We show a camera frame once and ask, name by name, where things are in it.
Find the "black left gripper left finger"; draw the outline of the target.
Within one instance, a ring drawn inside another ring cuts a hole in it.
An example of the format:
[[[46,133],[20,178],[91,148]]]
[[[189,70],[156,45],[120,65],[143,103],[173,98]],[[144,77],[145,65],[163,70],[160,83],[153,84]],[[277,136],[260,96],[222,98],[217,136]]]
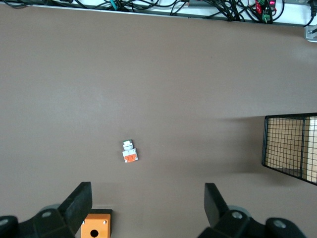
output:
[[[82,182],[57,208],[44,209],[27,221],[0,216],[0,238],[75,238],[91,208],[91,183]]]

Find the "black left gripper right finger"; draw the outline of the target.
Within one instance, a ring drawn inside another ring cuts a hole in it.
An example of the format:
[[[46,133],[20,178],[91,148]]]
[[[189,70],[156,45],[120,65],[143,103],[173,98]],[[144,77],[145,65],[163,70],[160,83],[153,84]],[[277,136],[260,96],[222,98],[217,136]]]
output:
[[[273,217],[261,224],[243,210],[230,208],[215,183],[205,184],[204,210],[210,226],[198,238],[307,238],[287,219]]]

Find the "small orange grey connector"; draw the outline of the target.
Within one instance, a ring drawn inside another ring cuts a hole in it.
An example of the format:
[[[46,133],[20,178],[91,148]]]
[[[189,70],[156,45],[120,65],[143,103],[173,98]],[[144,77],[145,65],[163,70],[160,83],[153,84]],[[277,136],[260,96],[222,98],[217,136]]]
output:
[[[122,155],[126,163],[131,163],[138,160],[137,149],[134,147],[132,140],[123,141]]]

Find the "green circuit board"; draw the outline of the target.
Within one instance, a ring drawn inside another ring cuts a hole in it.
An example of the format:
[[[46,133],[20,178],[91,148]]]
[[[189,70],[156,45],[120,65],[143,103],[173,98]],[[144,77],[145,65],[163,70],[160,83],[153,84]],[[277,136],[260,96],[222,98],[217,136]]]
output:
[[[273,23],[273,16],[276,14],[276,0],[261,0],[262,21],[266,24]]]

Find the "orange button enclosure box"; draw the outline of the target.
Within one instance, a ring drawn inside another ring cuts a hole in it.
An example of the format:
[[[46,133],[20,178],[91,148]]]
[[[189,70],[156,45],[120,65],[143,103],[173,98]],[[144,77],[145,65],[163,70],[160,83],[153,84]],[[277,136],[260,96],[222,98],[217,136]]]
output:
[[[81,225],[81,238],[111,238],[112,209],[92,209]]]

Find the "grey metal bracket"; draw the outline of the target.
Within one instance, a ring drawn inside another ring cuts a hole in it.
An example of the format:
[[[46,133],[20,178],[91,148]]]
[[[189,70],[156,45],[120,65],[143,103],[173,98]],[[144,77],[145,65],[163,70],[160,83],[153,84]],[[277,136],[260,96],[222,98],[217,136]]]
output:
[[[316,25],[309,25],[304,28],[304,39],[317,43],[317,24]]]

